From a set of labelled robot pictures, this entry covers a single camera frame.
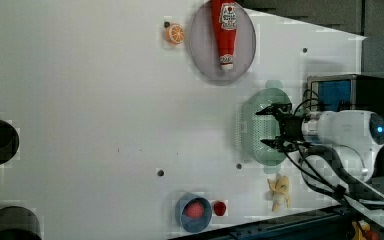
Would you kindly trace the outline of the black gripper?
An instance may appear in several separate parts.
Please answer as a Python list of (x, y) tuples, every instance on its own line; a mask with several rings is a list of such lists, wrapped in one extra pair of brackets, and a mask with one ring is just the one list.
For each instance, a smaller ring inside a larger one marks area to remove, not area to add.
[(304, 118), (289, 114), (291, 103), (274, 103), (256, 112), (258, 116), (278, 116), (280, 137), (276, 139), (262, 139), (261, 142), (281, 153), (290, 153), (297, 150), (292, 142), (303, 141), (302, 123)]

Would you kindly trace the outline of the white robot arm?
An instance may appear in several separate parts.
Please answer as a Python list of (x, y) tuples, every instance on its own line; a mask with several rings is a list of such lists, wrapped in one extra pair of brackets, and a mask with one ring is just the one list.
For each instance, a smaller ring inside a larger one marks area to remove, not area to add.
[(263, 144), (285, 155), (306, 185), (333, 198), (384, 229), (384, 194), (368, 184), (384, 148), (384, 120), (371, 111), (313, 111), (296, 114), (292, 105), (274, 103), (258, 112), (274, 117), (280, 134)]

